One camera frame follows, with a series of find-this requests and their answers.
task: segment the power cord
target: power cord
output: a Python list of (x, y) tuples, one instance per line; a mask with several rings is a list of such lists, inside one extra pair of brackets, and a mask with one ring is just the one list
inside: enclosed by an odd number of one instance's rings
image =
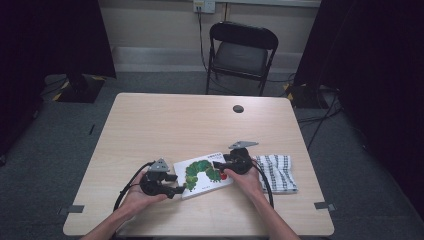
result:
[[(128, 192), (128, 189), (130, 189), (134, 185), (131, 185), (131, 183), (134, 181), (134, 179), (137, 177), (137, 175), (147, 166), (153, 165), (155, 162), (149, 162), (144, 164), (140, 169), (137, 170), (137, 172), (134, 174), (134, 176), (131, 178), (131, 180), (128, 182), (128, 184), (122, 189), (122, 191), (119, 193), (118, 199), (116, 199), (115, 206), (113, 207), (113, 211), (119, 208), (119, 205), (121, 204), (122, 198), (125, 196), (125, 194)], [(116, 232), (113, 234), (112, 239), (116, 239)]]
[(321, 118), (321, 120), (320, 120), (320, 122), (319, 122), (319, 124), (318, 124), (317, 128), (315, 129), (314, 134), (312, 135), (311, 140), (309, 141), (308, 147), (306, 148), (308, 151), (309, 151), (309, 148), (311, 147), (312, 142), (314, 141), (314, 139), (315, 139), (315, 137), (316, 137), (316, 135), (317, 135), (317, 133), (318, 133), (318, 130), (319, 130), (319, 128), (321, 127), (322, 123), (324, 122), (324, 120), (325, 120), (325, 119), (327, 119), (327, 118), (328, 118), (328, 114), (330, 113), (331, 109), (333, 108), (333, 106), (334, 106), (334, 102), (336, 101), (336, 98), (337, 98), (337, 94), (334, 94), (333, 101), (331, 102), (330, 107), (328, 107), (328, 111), (325, 113), (324, 117), (322, 117), (322, 118)]
[[(336, 106), (334, 106), (334, 109), (335, 109), (335, 111), (334, 111), (332, 114), (328, 115), (328, 116), (326, 117), (326, 119), (331, 118), (331, 117), (334, 117), (335, 115), (337, 115), (337, 114), (339, 114), (339, 113), (343, 112), (343, 108), (342, 108), (342, 107), (336, 107)], [(302, 129), (303, 127), (308, 126), (308, 125), (310, 125), (310, 124), (312, 124), (312, 123), (315, 123), (315, 122), (319, 122), (319, 121), (321, 121), (321, 119), (322, 119), (322, 118), (323, 118), (323, 117), (308, 117), (308, 118), (302, 118), (302, 119), (297, 120), (297, 123), (299, 123), (299, 124), (301, 124), (301, 123), (307, 123), (307, 124), (302, 125), (302, 126), (300, 127), (300, 128)]]
[(202, 12), (200, 7), (196, 7), (197, 10), (197, 19), (199, 20), (199, 35), (200, 35), (200, 55), (202, 57), (202, 63), (203, 67), (205, 68), (206, 72), (208, 72), (208, 69), (206, 67), (205, 63), (205, 57), (203, 54), (203, 37), (202, 37)]
[(291, 73), (287, 80), (267, 80), (267, 82), (292, 82), (296, 73)]
[(236, 96), (241, 96), (241, 94), (240, 94), (240, 93), (238, 93), (238, 92), (236, 92), (236, 91), (233, 91), (233, 90), (231, 90), (231, 89), (229, 89), (229, 88), (227, 88), (227, 87), (222, 86), (220, 83), (218, 83), (218, 81), (217, 81), (216, 79), (213, 79), (212, 77), (210, 77), (210, 80), (212, 80), (212, 82), (213, 82), (215, 85), (217, 85), (218, 87), (220, 87), (220, 88), (222, 88), (222, 89), (226, 90), (227, 92), (222, 91), (222, 90), (218, 90), (218, 89), (214, 89), (214, 88), (209, 88), (209, 90), (214, 90), (214, 91), (221, 92), (221, 93), (225, 93), (225, 94), (232, 94), (232, 95), (236, 95)]
[(253, 167), (256, 170), (258, 170), (258, 172), (261, 174), (262, 179), (264, 180), (264, 183), (265, 183), (266, 191), (268, 192), (269, 204), (271, 205), (272, 208), (274, 208), (274, 198), (272, 196), (272, 190), (271, 190), (271, 186), (269, 185), (268, 178), (265, 176), (265, 173), (262, 171), (262, 169), (260, 169), (256, 165), (253, 165)]

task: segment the black folding chair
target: black folding chair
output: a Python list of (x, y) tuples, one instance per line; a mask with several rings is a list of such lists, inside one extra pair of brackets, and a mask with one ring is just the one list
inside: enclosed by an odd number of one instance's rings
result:
[[(209, 67), (206, 94), (211, 72), (259, 81), (262, 96), (278, 38), (266, 28), (235, 22), (219, 22), (210, 31)], [(215, 51), (215, 41), (219, 43)]]

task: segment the children's book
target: children's book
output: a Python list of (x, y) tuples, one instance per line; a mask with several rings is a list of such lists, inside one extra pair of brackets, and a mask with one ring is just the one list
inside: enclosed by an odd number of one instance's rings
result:
[(189, 159), (174, 164), (178, 185), (185, 186), (182, 199), (210, 192), (233, 183), (233, 179), (219, 169), (213, 167), (213, 162), (225, 163), (222, 153), (214, 153)]

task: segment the green caterpillar illustration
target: green caterpillar illustration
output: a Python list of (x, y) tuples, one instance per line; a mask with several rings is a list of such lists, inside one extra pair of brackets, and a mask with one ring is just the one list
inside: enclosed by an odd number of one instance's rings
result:
[(190, 192), (194, 189), (196, 182), (199, 180), (197, 177), (199, 172), (205, 172), (206, 176), (208, 176), (212, 182), (221, 182), (221, 180), (227, 178), (226, 174), (220, 173), (219, 170), (215, 170), (208, 160), (194, 162), (186, 168), (186, 182), (184, 186), (190, 190)]

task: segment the striped cloth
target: striped cloth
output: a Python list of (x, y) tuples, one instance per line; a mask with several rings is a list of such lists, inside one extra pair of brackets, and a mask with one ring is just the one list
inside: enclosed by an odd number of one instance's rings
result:
[[(297, 186), (291, 173), (290, 156), (264, 155), (255, 156), (258, 167), (268, 178), (271, 191), (274, 194), (296, 193)], [(267, 192), (262, 176), (259, 174), (262, 189)]]

